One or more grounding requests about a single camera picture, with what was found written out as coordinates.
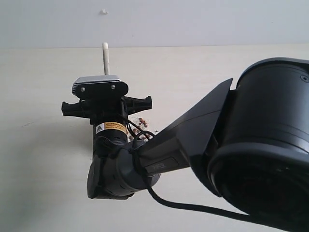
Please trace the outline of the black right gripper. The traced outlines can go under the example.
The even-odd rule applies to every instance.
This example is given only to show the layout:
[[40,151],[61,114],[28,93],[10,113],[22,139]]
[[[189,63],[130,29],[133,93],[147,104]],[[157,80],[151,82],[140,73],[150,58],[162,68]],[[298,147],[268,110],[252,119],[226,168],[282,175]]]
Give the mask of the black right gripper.
[[152,98],[120,97],[115,100],[80,100],[63,102],[63,116],[86,118],[93,126],[93,145],[124,145],[128,143],[126,124],[129,115],[152,108]]

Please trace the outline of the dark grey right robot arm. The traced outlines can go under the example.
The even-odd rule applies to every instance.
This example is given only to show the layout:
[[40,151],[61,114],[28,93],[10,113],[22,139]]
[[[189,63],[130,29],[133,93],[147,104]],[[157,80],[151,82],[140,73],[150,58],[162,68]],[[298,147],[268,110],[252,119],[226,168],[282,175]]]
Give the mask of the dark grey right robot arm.
[[[127,96],[114,75],[78,78],[63,116],[88,118],[93,158],[90,199],[126,200],[148,190],[160,204],[261,224],[288,232],[309,229],[309,63],[268,58],[247,68],[236,88],[220,83],[157,134],[129,116],[151,97]],[[210,192],[239,212],[163,200],[152,187],[162,173],[191,168]]]

